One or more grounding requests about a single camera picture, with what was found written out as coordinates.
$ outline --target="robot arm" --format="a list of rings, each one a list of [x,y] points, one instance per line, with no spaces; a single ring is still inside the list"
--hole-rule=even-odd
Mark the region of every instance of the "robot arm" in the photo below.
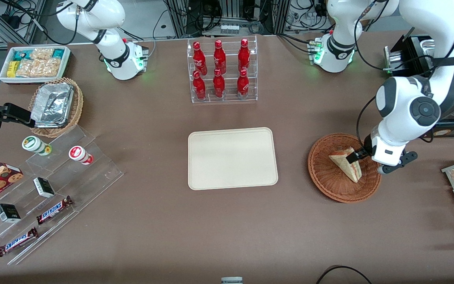
[[[454,57],[454,0],[400,0],[400,14],[434,39],[436,59]],[[430,131],[441,115],[454,78],[454,65],[439,65],[427,80],[420,76],[392,77],[376,94],[382,121],[366,138],[372,159],[397,166],[406,144]]]
[[[313,51],[317,52],[317,55],[313,58],[313,63],[327,72],[337,73],[344,70],[353,56],[355,34],[357,39],[362,34],[362,25],[355,27],[357,20],[360,17],[362,20],[373,20],[378,15],[390,16],[397,8],[399,0],[387,1],[329,0],[327,11],[335,21],[334,33],[315,39]]]
[[[125,43],[116,27],[121,27],[126,13],[117,0],[74,0],[57,18],[67,29],[77,31],[92,41],[104,56],[108,71],[119,80],[128,80],[146,70],[146,57],[140,45]],[[70,1],[57,5],[59,11]]]

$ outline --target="wicker basket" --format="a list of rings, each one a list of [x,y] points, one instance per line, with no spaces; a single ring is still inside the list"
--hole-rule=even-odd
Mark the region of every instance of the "wicker basket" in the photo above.
[[[51,84],[58,84],[58,83],[68,83],[74,87],[74,94],[73,94],[73,102],[71,103],[71,110],[68,118],[68,124],[63,128],[31,128],[31,131],[40,136],[45,136],[49,138],[56,138],[62,133],[65,133],[68,129],[78,124],[80,120],[80,116],[82,115],[82,107],[83,107],[83,95],[82,90],[78,87],[77,83],[73,80],[68,78],[61,78],[58,80],[53,80],[50,82],[45,83],[45,85]],[[29,111],[32,111],[34,106],[34,100],[36,99],[36,94],[38,94],[38,90],[34,92],[33,98],[31,99],[31,103],[29,104]]]
[[[308,170],[315,185],[326,196],[343,203],[366,200],[376,192],[381,182],[381,175],[377,171],[380,165],[371,157],[359,160],[362,177],[357,183],[351,181],[328,157],[333,151],[349,147],[360,147],[357,137],[334,133],[315,142],[308,156]]]

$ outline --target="coca-cola bottle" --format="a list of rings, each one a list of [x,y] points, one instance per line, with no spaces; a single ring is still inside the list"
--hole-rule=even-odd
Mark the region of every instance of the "coca-cola bottle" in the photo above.
[[[239,72],[238,78],[238,98],[246,99],[248,96],[248,84],[250,83],[249,79],[246,77],[246,69]]]
[[[243,69],[248,70],[248,67],[250,67],[250,50],[248,49],[248,40],[243,38],[241,40],[241,48],[238,53],[239,72]]]
[[[215,77],[213,78],[213,86],[215,88],[215,96],[219,99],[225,95],[225,80],[223,79],[220,68],[215,69]]]
[[[215,59],[215,68],[220,69],[222,74],[227,72],[227,60],[225,58],[225,51],[222,48],[222,41],[217,39],[215,40],[215,53],[213,54]]]
[[[204,52],[201,50],[201,45],[197,41],[195,41],[192,46],[194,47],[194,65],[196,66],[196,70],[198,70],[201,75],[205,76],[208,74],[208,68],[206,67],[206,56],[204,56]]]
[[[198,100],[203,101],[206,99],[206,85],[204,84],[204,81],[201,78],[201,74],[197,70],[194,70],[192,75],[194,76],[192,84],[194,85],[196,97]]]

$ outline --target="sandwich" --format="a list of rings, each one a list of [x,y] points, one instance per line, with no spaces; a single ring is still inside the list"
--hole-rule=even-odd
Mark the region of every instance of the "sandwich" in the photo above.
[[[362,177],[362,170],[360,169],[360,164],[358,161],[353,163],[348,163],[346,157],[353,153],[355,150],[352,147],[349,147],[346,150],[342,151],[333,151],[328,155],[330,160],[332,160],[341,170],[348,176],[353,182],[358,182]]]

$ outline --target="brown table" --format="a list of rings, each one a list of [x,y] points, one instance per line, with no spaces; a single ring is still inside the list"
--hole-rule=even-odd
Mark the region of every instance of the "brown table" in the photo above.
[[[382,65],[402,32],[366,32],[360,45]],[[160,41],[148,72],[117,81],[94,45],[71,45],[67,76],[83,90],[81,126],[126,174],[17,266],[0,261],[0,283],[314,283],[331,265],[373,283],[454,283],[454,196],[440,169],[454,164],[454,138],[415,140],[420,158],[384,176],[358,204],[318,191],[308,151],[329,133],[354,133],[360,108],[384,78],[358,56],[344,72],[309,65],[275,36],[259,40],[259,101],[190,102],[185,40]],[[36,86],[0,86],[0,103],[27,106]],[[362,136],[380,121],[364,113]],[[269,127],[279,181],[272,187],[192,191],[187,137],[194,131]],[[0,129],[0,161],[19,165],[29,129]],[[323,283],[362,283],[334,271]]]

